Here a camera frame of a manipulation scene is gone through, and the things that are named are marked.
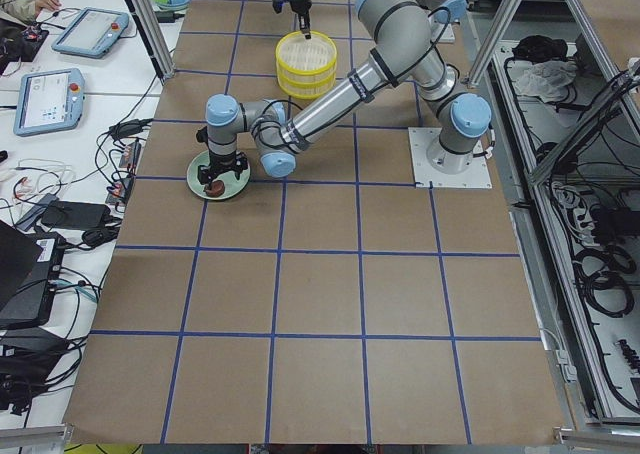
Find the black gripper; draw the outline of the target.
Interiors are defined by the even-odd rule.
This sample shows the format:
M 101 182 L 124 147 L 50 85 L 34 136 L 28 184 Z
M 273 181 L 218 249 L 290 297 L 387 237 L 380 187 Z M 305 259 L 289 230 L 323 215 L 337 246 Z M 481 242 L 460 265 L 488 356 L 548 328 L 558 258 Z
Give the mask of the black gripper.
M 214 180 L 229 172 L 232 173 L 231 178 L 238 182 L 249 179 L 249 161 L 244 152 L 222 155 L 207 150 L 196 161 L 196 174 L 205 194 L 211 193 Z
M 271 0 L 272 8 L 276 14 L 280 14 L 283 10 L 283 6 L 289 3 L 292 11 L 298 15 L 299 29 L 305 39 L 311 38 L 310 28 L 310 9 L 312 6 L 311 0 Z

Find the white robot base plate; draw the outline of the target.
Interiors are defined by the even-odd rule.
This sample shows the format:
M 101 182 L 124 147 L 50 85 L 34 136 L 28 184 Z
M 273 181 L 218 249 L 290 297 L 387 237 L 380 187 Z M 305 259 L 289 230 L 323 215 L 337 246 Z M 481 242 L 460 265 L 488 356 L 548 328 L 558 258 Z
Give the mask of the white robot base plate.
M 488 162 L 480 140 L 472 152 L 452 154 L 440 145 L 440 128 L 408 129 L 414 185 L 418 188 L 491 189 Z

